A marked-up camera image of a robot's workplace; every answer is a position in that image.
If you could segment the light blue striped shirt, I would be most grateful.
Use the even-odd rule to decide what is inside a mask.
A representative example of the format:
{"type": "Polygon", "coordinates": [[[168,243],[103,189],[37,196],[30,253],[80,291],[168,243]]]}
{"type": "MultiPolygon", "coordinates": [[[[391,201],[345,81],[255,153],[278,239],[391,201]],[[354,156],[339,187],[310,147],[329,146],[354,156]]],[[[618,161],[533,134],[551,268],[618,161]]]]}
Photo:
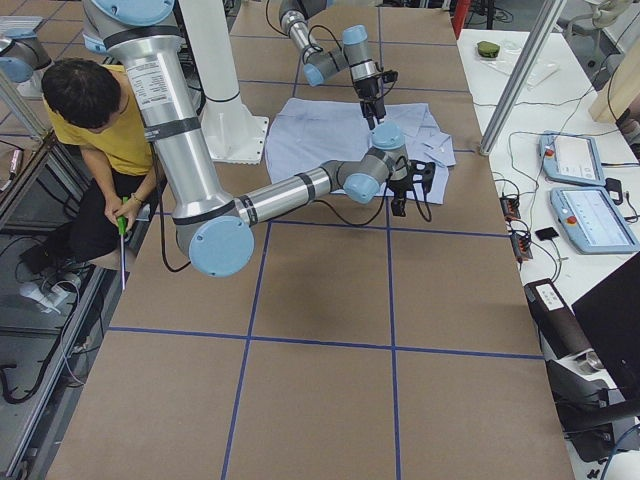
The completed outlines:
{"type": "MultiPolygon", "coordinates": [[[[388,105],[386,119],[404,133],[410,159],[435,163],[430,192],[416,197],[442,204],[449,169],[456,164],[451,136],[441,131],[426,103],[388,105]]],[[[370,130],[357,103],[291,98],[267,135],[266,166],[277,183],[329,160],[358,161],[370,147],[370,130]]]]}

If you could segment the green cloth pouch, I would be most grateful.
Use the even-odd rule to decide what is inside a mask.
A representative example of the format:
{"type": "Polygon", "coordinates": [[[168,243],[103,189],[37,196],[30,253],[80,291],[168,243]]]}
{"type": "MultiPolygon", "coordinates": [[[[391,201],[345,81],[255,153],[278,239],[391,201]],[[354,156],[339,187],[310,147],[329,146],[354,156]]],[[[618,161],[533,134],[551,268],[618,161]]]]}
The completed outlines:
{"type": "Polygon", "coordinates": [[[480,58],[496,59],[499,56],[501,46],[490,41],[480,41],[476,44],[476,52],[480,58]]]}

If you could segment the small black adapter box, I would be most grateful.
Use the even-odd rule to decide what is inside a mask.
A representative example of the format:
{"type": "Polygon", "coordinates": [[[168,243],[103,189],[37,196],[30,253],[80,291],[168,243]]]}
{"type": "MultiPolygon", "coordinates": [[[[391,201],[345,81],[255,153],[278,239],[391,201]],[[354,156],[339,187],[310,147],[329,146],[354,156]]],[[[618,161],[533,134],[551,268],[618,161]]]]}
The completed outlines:
{"type": "Polygon", "coordinates": [[[547,241],[557,238],[559,233],[554,227],[546,227],[536,230],[535,235],[540,241],[547,241]]]}

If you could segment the upper teach pendant tablet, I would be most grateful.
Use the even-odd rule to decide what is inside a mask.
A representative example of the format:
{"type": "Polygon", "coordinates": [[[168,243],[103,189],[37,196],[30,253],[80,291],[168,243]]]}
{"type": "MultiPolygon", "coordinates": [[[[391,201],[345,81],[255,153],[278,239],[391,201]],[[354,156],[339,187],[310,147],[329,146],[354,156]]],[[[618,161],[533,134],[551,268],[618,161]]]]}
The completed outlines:
{"type": "Polygon", "coordinates": [[[539,137],[539,154],[550,180],[579,186],[605,185],[593,137],[545,131],[539,137]]]}

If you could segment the teach pendant tablet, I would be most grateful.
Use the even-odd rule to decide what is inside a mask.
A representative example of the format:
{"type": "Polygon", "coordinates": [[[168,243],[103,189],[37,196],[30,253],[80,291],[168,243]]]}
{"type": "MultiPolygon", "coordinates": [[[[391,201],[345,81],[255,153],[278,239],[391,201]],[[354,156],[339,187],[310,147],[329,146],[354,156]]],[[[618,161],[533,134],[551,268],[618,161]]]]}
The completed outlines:
{"type": "Polygon", "coordinates": [[[639,241],[603,187],[556,187],[549,191],[556,218],[582,254],[626,254],[639,241]]]}
{"type": "Polygon", "coordinates": [[[550,180],[579,186],[605,185],[593,137],[545,131],[539,137],[539,154],[550,180]]]}

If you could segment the lower teach pendant tablet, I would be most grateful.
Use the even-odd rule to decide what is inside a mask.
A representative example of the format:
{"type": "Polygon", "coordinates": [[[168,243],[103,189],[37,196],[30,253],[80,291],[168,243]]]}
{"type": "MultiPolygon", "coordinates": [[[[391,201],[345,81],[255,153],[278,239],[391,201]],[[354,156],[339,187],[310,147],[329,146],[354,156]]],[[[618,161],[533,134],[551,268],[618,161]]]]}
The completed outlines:
{"type": "Polygon", "coordinates": [[[556,218],[582,254],[626,254],[639,241],[603,187],[556,187],[549,191],[556,218]]]}

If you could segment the black monitor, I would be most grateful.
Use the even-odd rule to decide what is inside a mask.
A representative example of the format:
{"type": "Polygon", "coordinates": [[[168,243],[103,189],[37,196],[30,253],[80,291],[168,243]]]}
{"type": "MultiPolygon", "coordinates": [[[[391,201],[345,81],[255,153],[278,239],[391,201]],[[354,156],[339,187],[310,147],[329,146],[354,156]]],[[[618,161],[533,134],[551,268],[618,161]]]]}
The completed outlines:
{"type": "Polygon", "coordinates": [[[639,396],[639,256],[572,305],[601,363],[627,399],[639,396]]]}

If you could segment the person in yellow shirt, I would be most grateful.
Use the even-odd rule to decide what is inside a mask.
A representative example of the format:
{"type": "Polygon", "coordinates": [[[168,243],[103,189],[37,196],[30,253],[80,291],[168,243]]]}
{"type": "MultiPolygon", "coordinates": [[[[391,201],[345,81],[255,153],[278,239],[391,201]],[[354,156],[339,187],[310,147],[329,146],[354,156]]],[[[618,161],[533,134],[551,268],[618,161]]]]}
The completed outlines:
{"type": "Polygon", "coordinates": [[[130,230],[141,209],[155,209],[162,167],[152,158],[133,87],[121,65],[82,58],[61,59],[41,79],[44,107],[57,139],[79,148],[92,180],[72,222],[69,247],[79,262],[118,270],[118,220],[130,230]]]}

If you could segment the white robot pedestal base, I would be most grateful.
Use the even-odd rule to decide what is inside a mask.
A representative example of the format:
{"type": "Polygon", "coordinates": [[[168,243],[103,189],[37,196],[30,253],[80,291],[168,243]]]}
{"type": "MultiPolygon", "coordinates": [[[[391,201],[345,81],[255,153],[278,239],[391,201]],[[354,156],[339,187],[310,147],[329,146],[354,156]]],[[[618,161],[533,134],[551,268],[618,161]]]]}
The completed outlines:
{"type": "Polygon", "coordinates": [[[258,164],[269,119],[252,115],[241,98],[223,3],[184,0],[179,7],[204,94],[200,120],[211,157],[258,164]]]}

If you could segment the aluminium frame post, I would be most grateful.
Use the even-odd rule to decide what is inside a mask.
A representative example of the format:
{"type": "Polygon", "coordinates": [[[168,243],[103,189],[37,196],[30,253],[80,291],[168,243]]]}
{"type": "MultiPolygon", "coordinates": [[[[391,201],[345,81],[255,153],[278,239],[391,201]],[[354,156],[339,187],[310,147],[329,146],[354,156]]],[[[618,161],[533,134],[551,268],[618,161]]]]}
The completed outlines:
{"type": "Polygon", "coordinates": [[[546,0],[543,3],[483,134],[480,155],[491,153],[565,4],[565,0],[546,0]]]}

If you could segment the green handled tool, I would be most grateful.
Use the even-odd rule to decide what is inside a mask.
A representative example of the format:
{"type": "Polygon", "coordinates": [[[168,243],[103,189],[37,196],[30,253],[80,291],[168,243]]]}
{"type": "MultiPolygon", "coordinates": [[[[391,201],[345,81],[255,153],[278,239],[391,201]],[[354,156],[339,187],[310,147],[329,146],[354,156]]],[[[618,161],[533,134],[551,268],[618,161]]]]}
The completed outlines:
{"type": "Polygon", "coordinates": [[[125,216],[119,215],[117,217],[117,226],[120,239],[120,282],[121,290],[126,288],[126,247],[125,247],[125,235],[127,233],[128,220],[125,216]]]}

